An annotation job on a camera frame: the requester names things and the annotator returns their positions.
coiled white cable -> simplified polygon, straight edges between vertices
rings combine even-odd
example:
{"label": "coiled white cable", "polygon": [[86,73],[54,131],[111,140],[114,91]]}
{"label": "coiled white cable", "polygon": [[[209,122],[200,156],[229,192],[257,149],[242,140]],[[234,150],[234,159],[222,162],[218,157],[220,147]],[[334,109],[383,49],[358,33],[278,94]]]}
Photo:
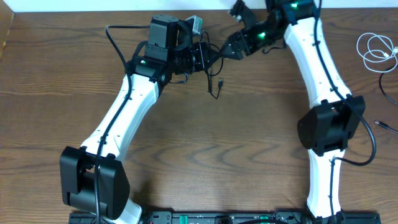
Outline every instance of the coiled white cable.
{"label": "coiled white cable", "polygon": [[[358,45],[359,45],[359,41],[361,40],[361,38],[364,35],[372,35],[372,37],[369,38],[369,40],[368,40],[368,51],[365,54],[361,54],[361,52],[359,52]],[[386,52],[384,52],[382,50],[379,50],[379,49],[371,50],[371,48],[369,46],[369,43],[370,43],[370,41],[373,38],[380,39],[383,42],[383,44],[391,51],[391,53],[388,54],[388,53],[386,53]],[[388,40],[388,42],[390,42],[390,45],[388,45],[383,39]],[[384,35],[377,35],[377,34],[373,34],[373,33],[364,33],[364,34],[362,34],[358,38],[358,41],[356,42],[356,50],[358,51],[358,54],[363,58],[363,63],[365,64],[365,67],[367,69],[369,69],[370,71],[372,71],[372,72],[378,72],[378,73],[383,73],[384,72],[384,73],[387,73],[387,72],[393,71],[398,66],[398,59],[397,59],[397,55],[396,55],[398,53],[398,47],[394,47],[394,44],[392,44],[391,39],[386,37],[386,36],[384,36]],[[380,52],[383,56],[375,55],[373,52]],[[379,60],[371,60],[371,59],[366,57],[367,54],[371,54],[374,58],[378,58]],[[378,70],[371,69],[371,68],[368,67],[368,65],[366,63],[366,61],[371,62],[371,63],[381,63],[381,62],[386,62],[386,61],[388,61],[390,59],[393,59],[393,58],[396,60],[396,64],[390,70],[387,70],[387,71],[378,71]]]}

green light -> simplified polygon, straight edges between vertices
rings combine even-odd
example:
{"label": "green light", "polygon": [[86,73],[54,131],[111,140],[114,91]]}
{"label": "green light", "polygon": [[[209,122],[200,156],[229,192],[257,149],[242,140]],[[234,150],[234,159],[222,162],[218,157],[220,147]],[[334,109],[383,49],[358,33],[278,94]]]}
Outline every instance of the green light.
{"label": "green light", "polygon": [[266,33],[265,32],[262,32],[261,34],[259,34],[259,38],[264,38],[266,36]]}

wooden table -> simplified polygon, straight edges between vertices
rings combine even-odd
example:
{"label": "wooden table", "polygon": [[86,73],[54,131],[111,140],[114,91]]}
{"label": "wooden table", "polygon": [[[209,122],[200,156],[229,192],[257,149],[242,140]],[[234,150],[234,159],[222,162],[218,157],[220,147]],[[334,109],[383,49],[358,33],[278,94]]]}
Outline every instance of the wooden table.
{"label": "wooden table", "polygon": [[[164,13],[180,19],[202,17],[217,45],[242,27],[226,11]],[[259,19],[267,16],[265,11],[256,13]],[[161,12],[16,14],[0,61],[2,222],[67,222],[73,208],[61,199],[60,154],[65,146],[78,147],[97,127],[124,76],[104,27],[146,25],[153,14]],[[398,13],[327,9],[322,19],[341,76],[354,96],[366,100],[364,117],[378,143],[371,165],[343,164],[341,206],[375,210],[383,223],[397,223],[398,137],[373,120],[398,127],[398,108],[383,97],[378,75],[365,69],[355,44],[360,34],[370,31],[398,43]],[[126,57],[148,35],[148,30],[111,32]],[[309,161],[296,124],[308,111],[308,100],[291,51],[226,60],[220,77],[224,87],[219,100],[207,94],[203,72],[192,75],[186,85],[166,86],[127,154],[131,198],[175,210],[303,207]],[[398,99],[396,72],[385,75],[384,86]],[[360,126],[346,157],[364,161],[370,152],[368,134]]]}

white wall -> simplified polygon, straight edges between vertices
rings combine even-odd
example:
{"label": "white wall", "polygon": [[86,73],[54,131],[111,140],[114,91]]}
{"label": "white wall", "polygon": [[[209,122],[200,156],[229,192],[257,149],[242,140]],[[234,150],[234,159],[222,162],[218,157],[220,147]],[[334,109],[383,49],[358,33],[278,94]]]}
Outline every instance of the white wall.
{"label": "white wall", "polygon": [[[4,0],[14,12],[230,9],[236,0]],[[265,0],[244,0],[264,9]],[[398,0],[324,0],[323,7],[398,7]]]}

wooden board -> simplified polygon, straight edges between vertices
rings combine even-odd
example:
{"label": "wooden board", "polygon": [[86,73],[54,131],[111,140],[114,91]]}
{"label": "wooden board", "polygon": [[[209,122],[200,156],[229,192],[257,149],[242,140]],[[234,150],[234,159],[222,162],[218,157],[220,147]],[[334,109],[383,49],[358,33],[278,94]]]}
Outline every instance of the wooden board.
{"label": "wooden board", "polygon": [[13,11],[6,5],[3,0],[0,0],[0,58],[2,56],[4,48],[6,47],[6,40],[13,17]]}
{"label": "wooden board", "polygon": [[[341,76],[366,100],[364,117],[378,143],[367,167],[343,164],[340,200],[345,210],[373,210],[383,223],[398,218],[398,137],[373,124],[398,127],[398,108],[356,53],[363,32],[398,43],[395,9],[327,9],[326,41]],[[149,24],[161,12],[16,14],[0,62],[0,220],[66,223],[58,160],[97,127],[119,91],[122,64],[104,33],[106,24]],[[265,11],[256,11],[265,19]],[[222,45],[241,28],[225,11],[196,14],[212,42]],[[112,30],[126,57],[148,30]],[[167,85],[142,121],[126,157],[131,198],[175,210],[273,210],[303,207],[309,188],[307,151],[297,121],[308,111],[307,91],[290,50],[226,60],[219,100],[207,94],[204,73],[186,85]],[[397,73],[384,77],[398,99]],[[364,161],[371,150],[362,126],[346,157]]]}

